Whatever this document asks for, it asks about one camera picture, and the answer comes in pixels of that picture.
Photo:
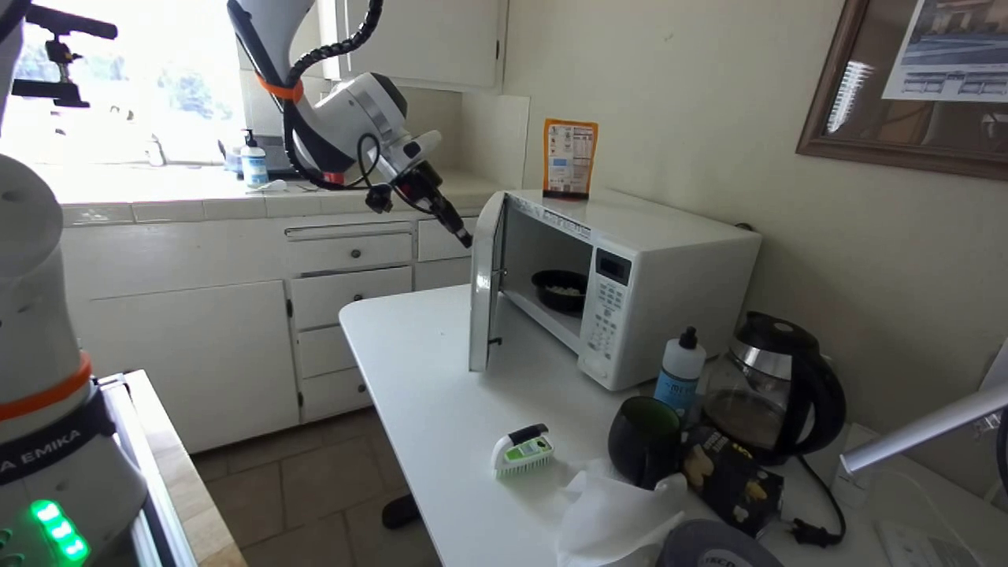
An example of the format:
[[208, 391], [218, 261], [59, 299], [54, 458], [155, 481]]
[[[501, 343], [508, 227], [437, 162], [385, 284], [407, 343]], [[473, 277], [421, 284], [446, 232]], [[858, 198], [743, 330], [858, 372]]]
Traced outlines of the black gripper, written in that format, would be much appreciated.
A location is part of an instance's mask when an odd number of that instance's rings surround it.
[[443, 208], [442, 177], [432, 165], [417, 165], [399, 173], [389, 190], [414, 211], [437, 213], [442, 227], [459, 238], [464, 250], [473, 247], [473, 232], [452, 208]]

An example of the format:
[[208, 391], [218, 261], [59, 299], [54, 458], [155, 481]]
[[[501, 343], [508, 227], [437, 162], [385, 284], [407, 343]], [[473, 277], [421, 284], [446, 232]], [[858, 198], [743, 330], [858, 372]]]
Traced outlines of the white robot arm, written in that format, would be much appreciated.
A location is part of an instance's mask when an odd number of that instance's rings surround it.
[[319, 190], [366, 190], [366, 204], [378, 213], [389, 198], [432, 213], [464, 250], [473, 247], [459, 211], [442, 194], [442, 177], [427, 154], [442, 131], [413, 134], [407, 129], [407, 99], [380, 71], [340, 78], [312, 102], [303, 75], [322, 62], [359, 49], [378, 29], [385, 0], [368, 0], [359, 26], [332, 45], [289, 57], [291, 34], [316, 0], [226, 0], [232, 34], [249, 57], [259, 84], [279, 111], [284, 154], [291, 171]]

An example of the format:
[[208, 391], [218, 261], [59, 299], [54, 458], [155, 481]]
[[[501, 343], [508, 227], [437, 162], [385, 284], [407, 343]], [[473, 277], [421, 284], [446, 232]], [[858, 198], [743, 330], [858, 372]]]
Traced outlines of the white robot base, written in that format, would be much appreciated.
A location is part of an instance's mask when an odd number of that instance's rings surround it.
[[95, 567], [143, 484], [115, 442], [61, 284], [61, 208], [0, 159], [0, 532], [3, 567]]

